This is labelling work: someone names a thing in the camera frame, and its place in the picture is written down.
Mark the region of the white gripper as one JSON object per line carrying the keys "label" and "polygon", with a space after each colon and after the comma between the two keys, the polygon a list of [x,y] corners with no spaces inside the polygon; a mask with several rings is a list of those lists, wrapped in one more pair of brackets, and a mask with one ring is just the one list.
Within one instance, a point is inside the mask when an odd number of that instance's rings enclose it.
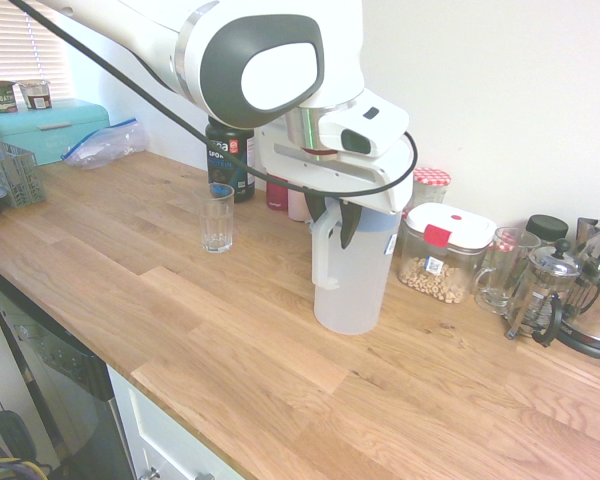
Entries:
{"label": "white gripper", "polygon": [[[351,243],[363,207],[395,214],[412,197],[413,174],[408,169],[413,166],[414,152],[407,138],[398,140],[383,156],[373,158],[345,152],[310,154],[294,145],[279,125],[259,128],[256,136],[259,158],[268,174],[332,197],[350,195],[348,200],[353,203],[339,202],[342,249]],[[326,211],[325,199],[311,193],[305,193],[304,198],[311,219],[318,221]]]}

